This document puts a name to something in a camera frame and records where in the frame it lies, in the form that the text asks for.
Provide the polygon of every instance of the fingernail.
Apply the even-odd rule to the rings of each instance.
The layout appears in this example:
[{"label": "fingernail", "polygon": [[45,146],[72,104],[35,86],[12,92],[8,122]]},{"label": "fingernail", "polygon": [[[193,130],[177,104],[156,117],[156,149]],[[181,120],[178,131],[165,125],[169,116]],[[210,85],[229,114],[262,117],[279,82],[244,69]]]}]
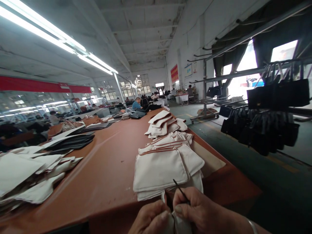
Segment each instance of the fingernail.
[{"label": "fingernail", "polygon": [[160,215],[161,220],[166,220],[168,218],[168,211],[162,212]]},{"label": "fingernail", "polygon": [[175,212],[181,214],[181,213],[182,213],[182,208],[181,208],[181,206],[177,205],[177,206],[175,207]]}]

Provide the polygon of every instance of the ceiling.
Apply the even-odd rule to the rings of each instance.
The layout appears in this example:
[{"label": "ceiling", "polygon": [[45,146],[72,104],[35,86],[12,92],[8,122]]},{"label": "ceiling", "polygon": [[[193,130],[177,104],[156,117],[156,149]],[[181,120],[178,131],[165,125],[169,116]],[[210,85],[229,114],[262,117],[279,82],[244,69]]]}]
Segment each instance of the ceiling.
[{"label": "ceiling", "polygon": [[[128,76],[163,62],[187,0],[22,0],[89,52]],[[111,78],[0,17],[0,75],[97,85]]]}]

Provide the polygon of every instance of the needle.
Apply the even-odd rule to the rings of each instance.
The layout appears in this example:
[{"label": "needle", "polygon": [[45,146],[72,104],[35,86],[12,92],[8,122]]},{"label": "needle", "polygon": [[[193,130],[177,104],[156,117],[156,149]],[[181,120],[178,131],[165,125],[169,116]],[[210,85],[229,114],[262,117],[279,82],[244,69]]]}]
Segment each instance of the needle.
[{"label": "needle", "polygon": [[191,205],[191,202],[189,201],[189,199],[186,197],[186,195],[184,194],[184,192],[182,191],[182,189],[180,188],[180,186],[178,185],[178,183],[175,181],[175,179],[173,179],[173,182],[175,183],[175,185],[177,186],[177,188],[180,190],[180,192],[182,193],[183,197],[186,199],[186,203],[188,205]]}]

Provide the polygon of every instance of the worker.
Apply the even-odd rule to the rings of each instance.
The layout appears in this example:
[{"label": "worker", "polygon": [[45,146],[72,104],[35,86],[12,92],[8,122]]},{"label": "worker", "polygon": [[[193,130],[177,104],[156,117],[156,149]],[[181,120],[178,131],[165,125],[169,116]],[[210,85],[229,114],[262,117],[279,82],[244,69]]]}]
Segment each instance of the worker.
[{"label": "worker", "polygon": [[53,125],[58,125],[61,119],[56,117],[55,115],[56,115],[56,111],[51,111],[49,120],[51,121]]},{"label": "worker", "polygon": [[[180,190],[176,190],[173,198],[175,213],[180,218],[194,223],[193,233],[269,233],[244,216],[230,211],[210,200],[197,188],[182,189],[191,205]],[[163,233],[168,226],[171,213],[169,207],[161,200],[143,206],[128,234]]]},{"label": "worker", "polygon": [[189,95],[189,97],[194,96],[193,89],[192,89],[192,85],[189,85],[189,86],[188,86],[187,91],[188,91],[188,95]]},{"label": "worker", "polygon": [[92,104],[92,108],[93,108],[94,110],[98,110],[98,109],[99,109],[99,107],[98,107],[96,104]]},{"label": "worker", "polygon": [[153,96],[152,96],[152,99],[153,99],[154,101],[158,101],[158,98],[159,98],[159,96],[158,96],[157,92],[155,92],[155,93],[153,94]]},{"label": "worker", "polygon": [[140,105],[140,102],[141,102],[141,98],[137,97],[136,100],[134,101],[134,103],[132,104],[132,109],[142,109],[143,107],[141,107]]}]

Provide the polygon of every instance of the red banner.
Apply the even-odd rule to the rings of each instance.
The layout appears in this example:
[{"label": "red banner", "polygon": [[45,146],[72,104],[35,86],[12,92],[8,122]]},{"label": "red banner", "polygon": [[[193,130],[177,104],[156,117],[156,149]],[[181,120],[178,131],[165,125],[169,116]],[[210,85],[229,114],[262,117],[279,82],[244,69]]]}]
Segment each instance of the red banner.
[{"label": "red banner", "polygon": [[172,81],[172,84],[174,84],[178,80],[179,80],[178,65],[175,65],[173,67],[173,69],[171,69],[171,81]]},{"label": "red banner", "polygon": [[26,92],[50,92],[50,93],[92,93],[87,86],[69,85],[61,87],[61,84],[35,81],[7,76],[0,76],[1,91],[26,91]]}]

